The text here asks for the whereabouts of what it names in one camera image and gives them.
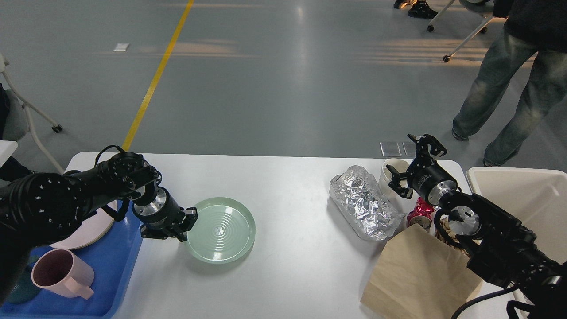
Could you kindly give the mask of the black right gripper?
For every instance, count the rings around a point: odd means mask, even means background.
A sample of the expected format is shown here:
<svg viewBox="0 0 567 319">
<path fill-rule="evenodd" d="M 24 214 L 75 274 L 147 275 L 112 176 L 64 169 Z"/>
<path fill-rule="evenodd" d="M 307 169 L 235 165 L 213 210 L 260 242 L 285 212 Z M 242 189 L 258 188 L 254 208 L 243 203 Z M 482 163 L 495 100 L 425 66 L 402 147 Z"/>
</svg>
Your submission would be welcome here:
<svg viewBox="0 0 567 319">
<path fill-rule="evenodd" d="M 386 165 L 392 174 L 388 186 L 401 198 L 411 199 L 415 191 L 428 204 L 438 205 L 445 194 L 458 189 L 457 181 L 437 164 L 437 159 L 445 156 L 447 149 L 432 135 L 408 134 L 408 138 L 416 145 L 410 172 L 398 172 L 394 166 Z M 408 186 L 403 187 L 401 182 L 407 182 Z"/>
</svg>

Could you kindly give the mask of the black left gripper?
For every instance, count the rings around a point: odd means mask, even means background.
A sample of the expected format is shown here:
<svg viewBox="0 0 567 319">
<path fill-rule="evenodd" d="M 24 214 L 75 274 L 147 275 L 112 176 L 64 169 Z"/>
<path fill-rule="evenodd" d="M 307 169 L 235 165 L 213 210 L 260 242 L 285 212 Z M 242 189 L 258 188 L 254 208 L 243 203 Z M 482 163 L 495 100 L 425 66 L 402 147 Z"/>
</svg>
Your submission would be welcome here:
<svg viewBox="0 0 567 319">
<path fill-rule="evenodd" d="M 168 190 L 157 187 L 156 197 L 144 206 L 134 204 L 133 213 L 140 222 L 140 236 L 152 240 L 177 238 L 183 243 L 198 220 L 196 207 L 183 209 Z"/>
</svg>

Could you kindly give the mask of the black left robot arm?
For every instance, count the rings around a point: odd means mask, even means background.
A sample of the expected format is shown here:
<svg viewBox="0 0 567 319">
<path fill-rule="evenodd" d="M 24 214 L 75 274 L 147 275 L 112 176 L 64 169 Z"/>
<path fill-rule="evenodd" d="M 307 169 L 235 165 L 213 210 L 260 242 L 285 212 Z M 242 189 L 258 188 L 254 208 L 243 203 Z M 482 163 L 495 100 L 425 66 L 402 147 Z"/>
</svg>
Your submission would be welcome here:
<svg viewBox="0 0 567 319">
<path fill-rule="evenodd" d="M 87 171 L 37 172 L 1 188 L 2 303 L 33 249 L 69 238 L 99 209 L 121 222 L 133 206 L 141 237 L 187 241 L 197 209 L 179 206 L 160 185 L 162 174 L 142 154 L 118 147 L 107 161 L 100 158 Z"/>
</svg>

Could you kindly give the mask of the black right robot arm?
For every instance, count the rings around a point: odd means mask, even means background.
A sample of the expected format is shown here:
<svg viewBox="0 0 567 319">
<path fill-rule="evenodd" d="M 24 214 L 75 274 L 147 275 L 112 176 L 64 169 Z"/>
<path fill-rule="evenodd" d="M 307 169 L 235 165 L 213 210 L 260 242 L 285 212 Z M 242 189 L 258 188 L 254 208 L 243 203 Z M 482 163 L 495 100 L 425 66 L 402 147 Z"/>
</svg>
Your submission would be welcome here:
<svg viewBox="0 0 567 319">
<path fill-rule="evenodd" d="M 468 307 L 516 290 L 529 303 L 509 300 L 510 319 L 518 311 L 529 319 L 566 317 L 566 264 L 548 258 L 536 244 L 536 234 L 522 222 L 478 194 L 466 194 L 458 182 L 438 163 L 447 149 L 431 135 L 408 135 L 416 145 L 416 157 L 405 172 L 392 165 L 389 188 L 402 198 L 417 192 L 427 204 L 437 206 L 433 223 L 447 243 L 469 254 L 467 267 L 487 283 L 501 287 L 498 292 L 464 303 L 452 315 L 459 317 Z"/>
</svg>

